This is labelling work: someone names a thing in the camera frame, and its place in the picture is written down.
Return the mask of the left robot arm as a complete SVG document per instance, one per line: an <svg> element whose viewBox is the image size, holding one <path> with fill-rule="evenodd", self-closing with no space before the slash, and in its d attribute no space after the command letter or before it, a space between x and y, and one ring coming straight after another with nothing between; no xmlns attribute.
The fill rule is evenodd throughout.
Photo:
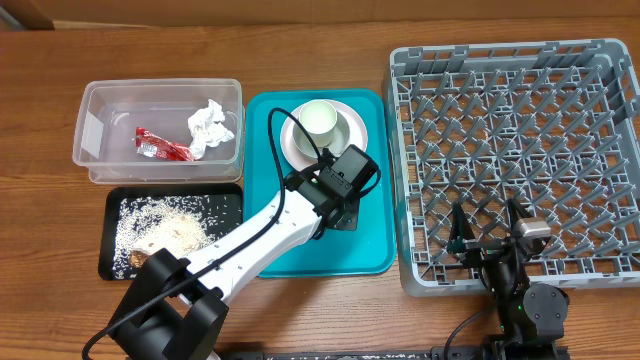
<svg viewBox="0 0 640 360"><path fill-rule="evenodd" d="M358 147L281 175L275 197L213 244L148 257L105 333L132 359L210 359L231 300L281 255L326 229L354 229L380 169Z"/></svg>

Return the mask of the white napkin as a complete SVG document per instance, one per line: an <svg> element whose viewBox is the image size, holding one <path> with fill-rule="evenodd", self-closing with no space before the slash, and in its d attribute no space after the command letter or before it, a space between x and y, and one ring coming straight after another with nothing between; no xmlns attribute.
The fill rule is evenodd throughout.
<svg viewBox="0 0 640 360"><path fill-rule="evenodd" d="M235 138L233 132L224 126L225 119L222 106L213 99L187 119L192 137L189 150L195 160L202 159L208 147L215 148Z"/></svg>

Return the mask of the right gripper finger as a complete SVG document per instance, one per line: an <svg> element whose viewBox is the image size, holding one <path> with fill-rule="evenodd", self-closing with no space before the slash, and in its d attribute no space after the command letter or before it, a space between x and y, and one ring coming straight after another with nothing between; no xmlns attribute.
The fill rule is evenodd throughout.
<svg viewBox="0 0 640 360"><path fill-rule="evenodd" d="M454 203L452 206L452 222L449 242L462 242L463 240L474 240L475 234L466 217L460 203Z"/></svg>
<svg viewBox="0 0 640 360"><path fill-rule="evenodd" d="M524 230L522 229L522 220L530 218L531 214L515 197L511 197L507 200L507 211L510 224L510 234L523 235Z"/></svg>

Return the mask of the white paper cup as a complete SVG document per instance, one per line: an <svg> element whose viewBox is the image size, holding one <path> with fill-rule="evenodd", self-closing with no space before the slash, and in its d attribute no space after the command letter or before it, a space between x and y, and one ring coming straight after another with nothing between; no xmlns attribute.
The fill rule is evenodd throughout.
<svg viewBox="0 0 640 360"><path fill-rule="evenodd" d="M305 103L300 110L299 120L318 147L331 143L338 115L327 100L316 99Z"/></svg>

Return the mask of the red snack wrapper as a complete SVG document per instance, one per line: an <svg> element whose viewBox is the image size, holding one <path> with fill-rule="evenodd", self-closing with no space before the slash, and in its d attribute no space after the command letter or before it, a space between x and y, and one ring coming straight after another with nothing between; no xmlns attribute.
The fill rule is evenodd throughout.
<svg viewBox="0 0 640 360"><path fill-rule="evenodd" d="M171 161L195 161L195 157L187 146L168 141L145 128L136 128L135 146L136 152L146 157Z"/></svg>

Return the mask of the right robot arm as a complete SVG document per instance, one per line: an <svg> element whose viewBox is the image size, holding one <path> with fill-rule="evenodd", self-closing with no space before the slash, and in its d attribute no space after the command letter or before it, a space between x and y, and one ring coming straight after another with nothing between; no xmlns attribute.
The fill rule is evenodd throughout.
<svg viewBox="0 0 640 360"><path fill-rule="evenodd" d="M545 283L533 284L525 263L539 255L551 240L549 224L528 212L515 198L507 201L510 231L498 240L476 239L466 213L458 203L452 206L452 228L447 250L463 256L464 268L479 273L491 292L493 304L460 323L442 350L452 359L452 343L461 330L475 320L496 312L501 332L488 335L483 343L463 355L474 359L568 359L556 341L564 337L569 310L568 294Z"/></svg>

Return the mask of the rice and food scraps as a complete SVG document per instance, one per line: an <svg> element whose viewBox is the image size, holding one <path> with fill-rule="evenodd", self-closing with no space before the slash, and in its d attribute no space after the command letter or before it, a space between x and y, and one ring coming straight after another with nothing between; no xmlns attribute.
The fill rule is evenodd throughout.
<svg viewBox="0 0 640 360"><path fill-rule="evenodd" d="M238 194L124 198L117 208L110 277L129 280L144 261L165 248L180 259L240 225Z"/></svg>

